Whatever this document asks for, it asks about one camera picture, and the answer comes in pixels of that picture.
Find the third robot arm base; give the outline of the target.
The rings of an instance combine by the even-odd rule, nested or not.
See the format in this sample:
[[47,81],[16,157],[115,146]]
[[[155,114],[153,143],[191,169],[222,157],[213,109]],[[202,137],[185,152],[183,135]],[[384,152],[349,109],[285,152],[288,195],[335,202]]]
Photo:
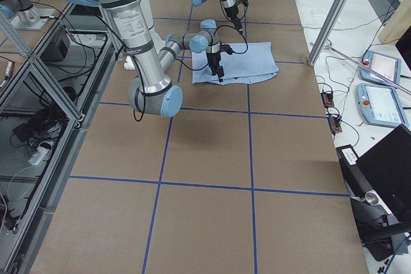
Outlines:
[[55,10],[38,8],[31,0],[1,0],[1,13],[17,30],[40,30]]

